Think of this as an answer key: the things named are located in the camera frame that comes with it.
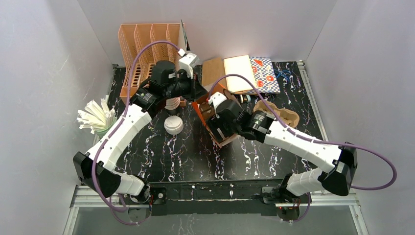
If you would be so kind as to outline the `orange paper bag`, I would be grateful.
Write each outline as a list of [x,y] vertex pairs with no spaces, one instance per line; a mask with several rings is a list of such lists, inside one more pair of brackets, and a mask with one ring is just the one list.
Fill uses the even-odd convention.
[[208,93],[196,101],[192,101],[191,105],[202,121],[203,126],[208,130],[212,139],[220,147],[229,144],[238,137],[230,127],[226,127],[224,120],[220,120],[215,113],[214,107],[208,104]]

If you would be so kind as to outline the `brown pulp cup carrier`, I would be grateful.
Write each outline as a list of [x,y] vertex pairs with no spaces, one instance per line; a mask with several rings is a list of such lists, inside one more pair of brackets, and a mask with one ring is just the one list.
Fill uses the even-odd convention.
[[292,128],[296,128],[299,121],[300,121],[300,117],[299,115],[289,109],[285,109],[285,108],[278,108],[275,104],[269,102],[269,101],[265,101],[263,102],[262,100],[259,100],[254,108],[253,108],[253,112],[255,111],[265,111],[269,114],[272,114],[272,112],[270,111],[270,109],[266,106],[266,104],[268,104],[272,110],[274,110],[274,112],[276,114],[278,114],[278,116],[283,120],[283,122],[285,124],[287,124],[288,126],[292,127]]

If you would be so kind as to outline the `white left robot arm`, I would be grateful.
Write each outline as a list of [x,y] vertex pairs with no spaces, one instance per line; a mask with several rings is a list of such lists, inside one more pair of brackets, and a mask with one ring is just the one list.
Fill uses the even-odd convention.
[[139,176],[119,173],[115,165],[129,143],[165,108],[166,101],[183,97],[195,101],[207,94],[194,74],[195,62],[179,60],[179,69],[170,61],[158,61],[129,99],[124,113],[109,131],[86,153],[73,157],[78,178],[104,199],[129,194],[141,201],[150,196],[150,185]]

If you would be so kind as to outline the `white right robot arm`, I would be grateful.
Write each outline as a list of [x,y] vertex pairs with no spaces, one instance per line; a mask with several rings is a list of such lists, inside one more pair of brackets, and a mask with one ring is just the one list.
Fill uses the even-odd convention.
[[295,197],[318,190],[338,196],[349,194],[357,169],[355,148],[320,143],[301,131],[283,127],[272,114],[260,110],[250,114],[221,94],[211,96],[208,104],[214,108],[215,118],[227,133],[274,145],[316,166],[301,174],[288,174],[278,190],[280,194]]

